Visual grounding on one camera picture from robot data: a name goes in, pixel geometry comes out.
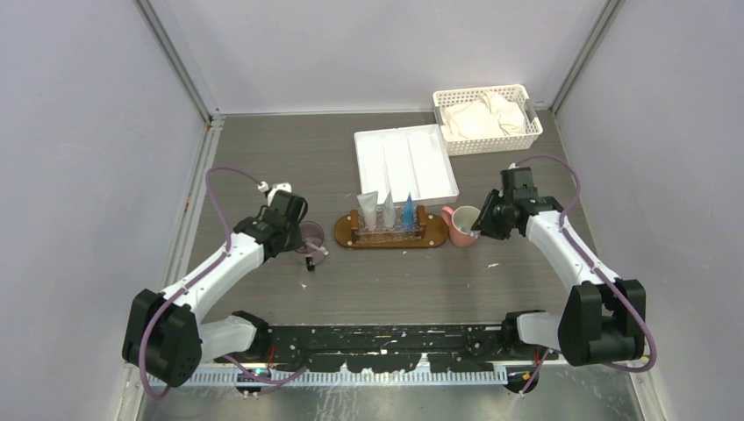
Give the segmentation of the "white plastic tray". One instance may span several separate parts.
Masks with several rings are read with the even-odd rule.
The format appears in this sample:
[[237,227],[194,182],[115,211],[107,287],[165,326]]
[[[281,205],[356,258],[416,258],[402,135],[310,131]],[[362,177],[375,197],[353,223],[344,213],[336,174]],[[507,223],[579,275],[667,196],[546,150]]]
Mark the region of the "white plastic tray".
[[379,204],[444,205],[460,194],[438,125],[357,132],[354,146],[361,193],[377,192]]

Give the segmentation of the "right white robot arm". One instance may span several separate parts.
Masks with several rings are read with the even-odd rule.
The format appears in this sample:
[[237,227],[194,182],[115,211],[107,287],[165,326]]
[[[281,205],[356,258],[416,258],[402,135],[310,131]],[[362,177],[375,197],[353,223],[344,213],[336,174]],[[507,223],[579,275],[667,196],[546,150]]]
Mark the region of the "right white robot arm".
[[644,287],[621,278],[586,246],[559,202],[540,195],[530,168],[508,168],[501,182],[501,189],[487,195],[474,229],[497,240],[518,232],[541,251],[568,291],[559,316],[508,313],[500,338],[504,354],[523,360],[540,346],[573,366],[640,359],[650,347]]

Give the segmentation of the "clear glass holder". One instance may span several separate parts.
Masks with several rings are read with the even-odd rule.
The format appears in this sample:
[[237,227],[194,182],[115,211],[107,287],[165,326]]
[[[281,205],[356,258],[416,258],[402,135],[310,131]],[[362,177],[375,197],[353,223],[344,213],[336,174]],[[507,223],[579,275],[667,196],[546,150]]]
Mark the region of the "clear glass holder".
[[382,211],[377,210],[376,229],[374,231],[365,228],[361,209],[358,209],[360,216],[360,230],[359,241],[356,244],[382,244],[419,240],[416,235],[415,224],[413,230],[405,230],[402,226],[401,214],[403,212],[403,207],[396,206],[395,208],[397,214],[395,227],[392,230],[386,229],[383,225]]

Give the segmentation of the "pink mug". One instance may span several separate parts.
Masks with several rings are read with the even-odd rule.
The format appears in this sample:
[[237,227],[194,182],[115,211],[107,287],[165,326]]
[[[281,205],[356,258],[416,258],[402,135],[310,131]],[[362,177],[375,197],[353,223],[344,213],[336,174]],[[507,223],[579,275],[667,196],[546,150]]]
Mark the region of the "pink mug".
[[472,229],[480,215],[478,208],[465,205],[453,209],[444,206],[440,213],[447,224],[449,239],[455,246],[460,248],[472,246],[479,239],[480,232]]

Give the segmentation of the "brown wooden block back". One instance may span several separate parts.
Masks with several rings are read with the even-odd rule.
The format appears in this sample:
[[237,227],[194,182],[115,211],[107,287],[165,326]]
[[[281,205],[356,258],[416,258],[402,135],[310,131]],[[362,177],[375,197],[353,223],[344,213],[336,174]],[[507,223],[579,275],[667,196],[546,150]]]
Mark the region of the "brown wooden block back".
[[417,238],[423,239],[426,235],[426,227],[427,227],[427,220],[428,220],[425,207],[423,205],[418,205],[415,208],[414,216],[415,216],[415,229],[416,229]]

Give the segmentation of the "purple mug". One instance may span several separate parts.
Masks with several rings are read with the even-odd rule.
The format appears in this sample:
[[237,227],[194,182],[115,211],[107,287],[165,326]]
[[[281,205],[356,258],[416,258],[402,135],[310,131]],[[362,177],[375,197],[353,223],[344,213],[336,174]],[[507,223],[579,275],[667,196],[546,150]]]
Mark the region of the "purple mug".
[[305,245],[307,239],[311,239],[318,246],[325,246],[325,233],[320,225],[312,221],[304,221],[299,225],[302,245],[296,250],[296,253],[304,259],[304,265],[308,272],[314,272],[316,266],[321,263],[327,255],[319,252],[313,252]]

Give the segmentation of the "oval wooden tray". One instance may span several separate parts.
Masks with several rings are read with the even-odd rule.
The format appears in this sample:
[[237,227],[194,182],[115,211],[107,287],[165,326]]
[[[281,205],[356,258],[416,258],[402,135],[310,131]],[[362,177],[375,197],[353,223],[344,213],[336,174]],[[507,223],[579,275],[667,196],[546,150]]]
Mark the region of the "oval wooden tray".
[[351,249],[413,249],[442,246],[449,238],[449,228],[442,217],[427,213],[422,206],[416,210],[421,221],[416,220],[412,229],[400,227],[387,229],[378,224],[369,230],[362,223],[358,210],[351,210],[341,217],[333,228],[333,238],[343,247]]

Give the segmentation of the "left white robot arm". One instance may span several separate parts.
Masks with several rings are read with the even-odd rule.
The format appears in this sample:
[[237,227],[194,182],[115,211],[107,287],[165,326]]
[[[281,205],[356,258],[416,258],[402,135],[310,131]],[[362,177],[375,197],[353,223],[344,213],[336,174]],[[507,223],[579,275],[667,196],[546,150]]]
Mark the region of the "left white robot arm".
[[171,388],[184,384],[207,361],[237,353],[262,361],[268,338],[261,320],[242,310],[218,322],[204,317],[243,277],[280,253],[304,244],[300,224],[306,200],[283,185],[268,193],[258,214],[234,226],[224,245],[180,281],[155,292],[141,290],[132,300],[122,357]]

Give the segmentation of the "blue toothpaste tube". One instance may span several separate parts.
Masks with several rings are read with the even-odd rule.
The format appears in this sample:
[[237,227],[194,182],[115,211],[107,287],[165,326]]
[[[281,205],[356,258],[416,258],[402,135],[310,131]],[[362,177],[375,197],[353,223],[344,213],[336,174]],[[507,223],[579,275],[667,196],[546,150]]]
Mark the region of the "blue toothpaste tube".
[[413,230],[415,224],[415,208],[411,194],[408,195],[401,214],[401,223],[405,230]]

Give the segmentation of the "orange cap toothpaste tube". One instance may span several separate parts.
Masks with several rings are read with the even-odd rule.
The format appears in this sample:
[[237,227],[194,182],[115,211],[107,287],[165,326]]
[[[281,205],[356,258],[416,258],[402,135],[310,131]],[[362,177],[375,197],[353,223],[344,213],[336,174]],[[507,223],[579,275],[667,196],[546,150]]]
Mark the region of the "orange cap toothpaste tube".
[[357,201],[361,209],[361,215],[363,216],[364,226],[367,230],[370,230],[370,231],[374,231],[376,229],[377,200],[378,200],[377,191],[362,193],[357,196]]

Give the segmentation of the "white toothpaste tube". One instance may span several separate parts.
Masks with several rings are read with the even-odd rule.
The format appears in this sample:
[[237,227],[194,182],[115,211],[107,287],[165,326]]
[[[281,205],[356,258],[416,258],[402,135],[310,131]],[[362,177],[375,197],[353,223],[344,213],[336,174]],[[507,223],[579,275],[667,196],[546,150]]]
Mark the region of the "white toothpaste tube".
[[392,230],[395,227],[396,217],[397,214],[392,192],[389,191],[382,205],[382,218],[384,227],[386,229]]

